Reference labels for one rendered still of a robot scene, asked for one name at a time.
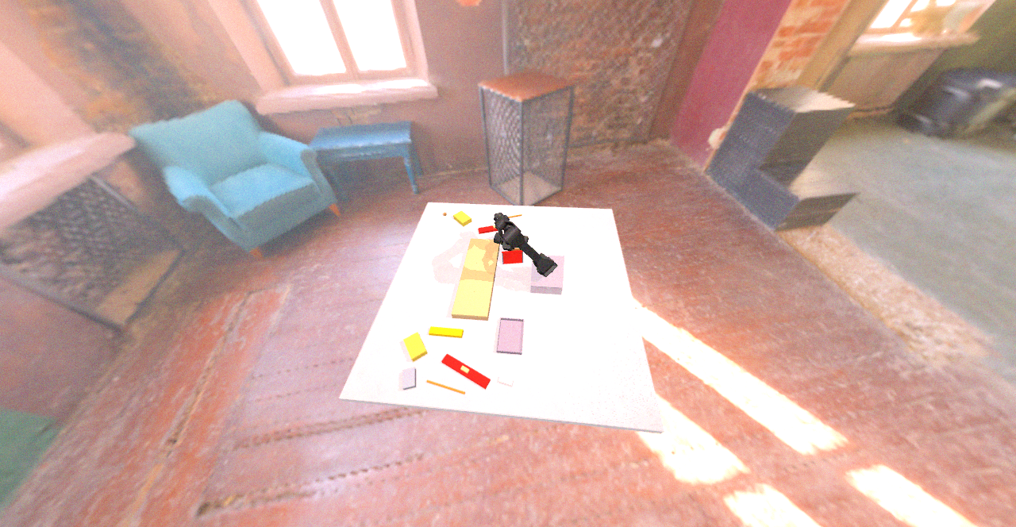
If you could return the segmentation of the tan wooden floor panel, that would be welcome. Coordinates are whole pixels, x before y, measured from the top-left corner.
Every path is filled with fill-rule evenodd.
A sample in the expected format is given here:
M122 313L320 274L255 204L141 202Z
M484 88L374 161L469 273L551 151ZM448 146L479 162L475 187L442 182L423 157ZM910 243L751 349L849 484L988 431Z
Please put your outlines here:
M471 239L460 285L452 309L452 318L487 321L496 278L498 248L494 239Z

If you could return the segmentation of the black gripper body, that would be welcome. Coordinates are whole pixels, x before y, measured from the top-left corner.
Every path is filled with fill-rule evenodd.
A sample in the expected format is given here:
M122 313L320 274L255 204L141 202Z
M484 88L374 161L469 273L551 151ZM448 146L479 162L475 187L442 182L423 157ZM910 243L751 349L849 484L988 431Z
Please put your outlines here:
M498 237L498 232L496 232L496 235L494 237L494 243L495 244L501 244L502 240L503 239L501 239L500 237ZM529 237L524 237L524 241L528 244L529 243Z

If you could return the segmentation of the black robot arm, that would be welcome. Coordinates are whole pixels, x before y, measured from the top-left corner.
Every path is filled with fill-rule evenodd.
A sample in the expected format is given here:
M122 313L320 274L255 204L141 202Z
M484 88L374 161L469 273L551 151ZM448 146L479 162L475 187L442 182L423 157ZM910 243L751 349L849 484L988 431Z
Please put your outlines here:
M524 253L526 253L533 263L536 264L538 274L543 275L545 278L556 269L556 264L551 258L547 258L544 253L538 253L534 251L529 244L524 241L524 235L517 225L509 221L508 218L503 213L495 213L494 220L496 224L496 229L498 230L498 237L503 239L502 248L504 251L513 251L515 248L520 248ZM503 234L504 230L504 234Z

